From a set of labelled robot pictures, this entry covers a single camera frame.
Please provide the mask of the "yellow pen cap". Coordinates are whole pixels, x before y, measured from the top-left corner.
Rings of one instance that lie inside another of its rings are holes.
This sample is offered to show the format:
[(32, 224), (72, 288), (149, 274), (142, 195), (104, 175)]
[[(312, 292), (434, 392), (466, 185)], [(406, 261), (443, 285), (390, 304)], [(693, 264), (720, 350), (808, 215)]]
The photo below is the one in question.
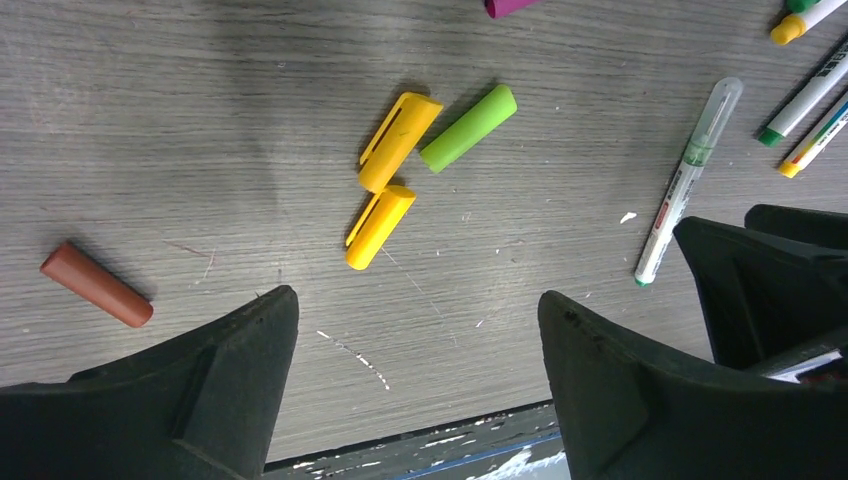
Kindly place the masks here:
[(355, 270), (366, 269), (405, 216), (416, 193), (401, 185), (387, 185), (375, 193), (345, 239), (345, 260)]
[(359, 184), (382, 191), (443, 108), (426, 95), (402, 93), (360, 155)]

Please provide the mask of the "orange cap marker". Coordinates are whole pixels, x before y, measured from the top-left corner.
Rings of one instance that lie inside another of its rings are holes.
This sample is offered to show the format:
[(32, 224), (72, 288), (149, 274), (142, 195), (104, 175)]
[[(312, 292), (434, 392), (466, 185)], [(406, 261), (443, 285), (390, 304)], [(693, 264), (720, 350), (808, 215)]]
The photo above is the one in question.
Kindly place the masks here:
[(789, 14), (771, 30), (770, 38), (777, 45), (787, 45), (846, 3), (846, 0), (786, 0)]
[(847, 92), (819, 120), (811, 131), (781, 162), (777, 171), (794, 178), (803, 171), (847, 125)]

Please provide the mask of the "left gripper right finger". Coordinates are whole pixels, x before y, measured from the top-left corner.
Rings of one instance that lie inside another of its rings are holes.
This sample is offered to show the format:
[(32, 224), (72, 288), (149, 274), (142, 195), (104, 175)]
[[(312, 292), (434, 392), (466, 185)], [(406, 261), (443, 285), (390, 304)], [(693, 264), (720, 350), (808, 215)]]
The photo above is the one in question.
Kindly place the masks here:
[(575, 479), (843, 479), (847, 386), (802, 385), (691, 356), (556, 292), (543, 359)]

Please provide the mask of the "grey clear cap marker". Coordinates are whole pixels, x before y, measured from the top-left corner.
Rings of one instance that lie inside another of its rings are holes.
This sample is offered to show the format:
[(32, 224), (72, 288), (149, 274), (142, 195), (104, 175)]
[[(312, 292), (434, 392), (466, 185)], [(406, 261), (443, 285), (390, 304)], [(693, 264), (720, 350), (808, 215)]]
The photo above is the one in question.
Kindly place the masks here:
[(673, 230), (682, 218), (694, 185), (702, 175), (743, 91), (744, 84), (736, 77), (721, 79), (713, 87), (669, 182), (634, 271), (634, 280), (639, 286), (654, 282), (673, 238)]

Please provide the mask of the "purple pen cap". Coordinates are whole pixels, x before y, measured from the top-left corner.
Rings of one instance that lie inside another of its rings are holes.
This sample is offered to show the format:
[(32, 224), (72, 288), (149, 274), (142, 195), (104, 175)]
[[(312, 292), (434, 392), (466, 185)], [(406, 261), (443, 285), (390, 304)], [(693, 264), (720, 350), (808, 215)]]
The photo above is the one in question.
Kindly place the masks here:
[(492, 19), (503, 18), (537, 3), (539, 0), (485, 0), (484, 7)]

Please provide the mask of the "light green pen cap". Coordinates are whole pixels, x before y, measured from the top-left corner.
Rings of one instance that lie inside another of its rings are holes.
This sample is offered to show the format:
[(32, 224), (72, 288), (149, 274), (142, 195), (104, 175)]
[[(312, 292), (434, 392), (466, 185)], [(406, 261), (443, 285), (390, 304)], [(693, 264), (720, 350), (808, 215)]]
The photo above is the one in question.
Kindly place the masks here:
[(518, 110), (512, 90), (496, 85), (420, 152), (433, 173), (440, 173), (492, 133)]

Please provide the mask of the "light green cap marker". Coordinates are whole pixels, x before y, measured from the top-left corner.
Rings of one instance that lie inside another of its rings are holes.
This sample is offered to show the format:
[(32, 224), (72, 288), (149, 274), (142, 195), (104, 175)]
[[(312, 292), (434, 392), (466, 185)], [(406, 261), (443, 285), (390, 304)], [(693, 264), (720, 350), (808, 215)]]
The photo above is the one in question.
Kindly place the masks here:
[(758, 141), (767, 147), (776, 146), (846, 75), (847, 39), (844, 39), (797, 94), (763, 128)]

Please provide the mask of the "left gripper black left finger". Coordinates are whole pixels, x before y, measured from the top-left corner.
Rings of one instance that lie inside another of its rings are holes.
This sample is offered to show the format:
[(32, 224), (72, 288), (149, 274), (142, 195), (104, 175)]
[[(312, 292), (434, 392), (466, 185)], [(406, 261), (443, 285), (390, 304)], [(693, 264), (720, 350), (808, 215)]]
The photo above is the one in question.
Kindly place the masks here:
[(5, 479), (257, 479), (298, 336), (281, 285), (187, 333), (1, 391)]

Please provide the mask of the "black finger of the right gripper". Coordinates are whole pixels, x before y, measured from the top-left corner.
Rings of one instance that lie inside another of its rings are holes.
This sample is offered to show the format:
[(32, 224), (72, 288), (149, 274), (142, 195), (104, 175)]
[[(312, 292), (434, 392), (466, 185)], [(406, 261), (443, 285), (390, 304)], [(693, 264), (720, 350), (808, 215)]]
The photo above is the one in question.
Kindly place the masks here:
[(742, 226), (689, 216), (673, 233), (717, 364), (755, 369), (846, 340), (846, 214), (757, 204)]

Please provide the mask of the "brown pen cap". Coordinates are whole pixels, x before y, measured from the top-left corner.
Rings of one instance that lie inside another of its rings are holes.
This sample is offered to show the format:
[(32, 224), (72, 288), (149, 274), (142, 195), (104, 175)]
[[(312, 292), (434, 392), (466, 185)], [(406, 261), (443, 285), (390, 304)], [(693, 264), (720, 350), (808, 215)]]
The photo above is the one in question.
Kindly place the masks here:
[(70, 242), (50, 253), (40, 272), (129, 327), (140, 328), (153, 317), (145, 297)]

